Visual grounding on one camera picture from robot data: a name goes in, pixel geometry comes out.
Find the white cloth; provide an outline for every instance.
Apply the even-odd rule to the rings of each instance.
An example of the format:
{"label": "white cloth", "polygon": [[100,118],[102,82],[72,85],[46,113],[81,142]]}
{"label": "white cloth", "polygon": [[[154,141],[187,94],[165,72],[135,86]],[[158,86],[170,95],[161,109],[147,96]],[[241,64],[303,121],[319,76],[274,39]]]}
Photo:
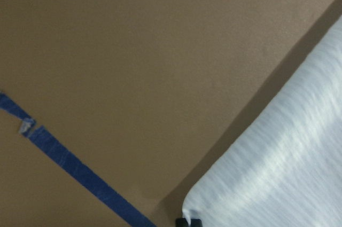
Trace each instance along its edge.
{"label": "white cloth", "polygon": [[190,190],[204,227],[342,226],[342,19]]}

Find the white fabric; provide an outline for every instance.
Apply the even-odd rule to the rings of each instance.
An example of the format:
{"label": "white fabric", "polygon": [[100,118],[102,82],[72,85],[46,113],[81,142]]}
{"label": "white fabric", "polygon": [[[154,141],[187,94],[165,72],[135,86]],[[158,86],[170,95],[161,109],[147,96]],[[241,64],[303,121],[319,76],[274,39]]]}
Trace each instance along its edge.
{"label": "white fabric", "polygon": [[188,193],[204,227],[342,226],[342,19]]}

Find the blue tape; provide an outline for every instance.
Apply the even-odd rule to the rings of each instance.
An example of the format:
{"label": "blue tape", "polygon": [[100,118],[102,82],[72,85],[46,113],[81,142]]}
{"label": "blue tape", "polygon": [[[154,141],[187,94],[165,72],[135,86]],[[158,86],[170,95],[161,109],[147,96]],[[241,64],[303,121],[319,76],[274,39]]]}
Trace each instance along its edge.
{"label": "blue tape", "polygon": [[0,93],[0,108],[21,120],[31,119],[31,117],[21,107],[19,107],[4,93]]}
{"label": "blue tape", "polygon": [[0,108],[22,119],[22,126],[24,127],[21,133],[25,137],[128,224],[132,227],[156,227],[147,217],[54,138],[45,127],[39,127],[29,134],[29,130],[35,124],[35,121],[3,93],[0,93]]}

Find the cardboard surface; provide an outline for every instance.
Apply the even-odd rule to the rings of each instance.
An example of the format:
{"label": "cardboard surface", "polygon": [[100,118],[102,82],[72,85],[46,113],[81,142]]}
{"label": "cardboard surface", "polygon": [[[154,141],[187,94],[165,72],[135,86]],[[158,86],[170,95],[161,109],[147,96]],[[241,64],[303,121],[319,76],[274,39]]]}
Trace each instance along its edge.
{"label": "cardboard surface", "polygon": [[[148,216],[192,185],[342,0],[1,0],[0,86]],[[0,226],[127,226],[0,112]]]}

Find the torn tape piece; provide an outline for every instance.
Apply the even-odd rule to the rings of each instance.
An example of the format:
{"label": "torn tape piece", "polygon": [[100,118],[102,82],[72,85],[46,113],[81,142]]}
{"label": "torn tape piece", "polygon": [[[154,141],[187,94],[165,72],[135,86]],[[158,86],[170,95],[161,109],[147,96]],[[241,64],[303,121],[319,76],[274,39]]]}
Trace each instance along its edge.
{"label": "torn tape piece", "polygon": [[21,120],[31,119],[31,117],[22,108],[20,108],[4,93],[0,93],[0,108]]}
{"label": "torn tape piece", "polygon": [[28,138],[128,224],[133,227],[156,227],[147,217],[83,164],[44,127],[37,128]]}
{"label": "torn tape piece", "polygon": [[32,127],[34,127],[35,125],[36,121],[34,119],[24,118],[19,128],[19,133],[27,137]]}

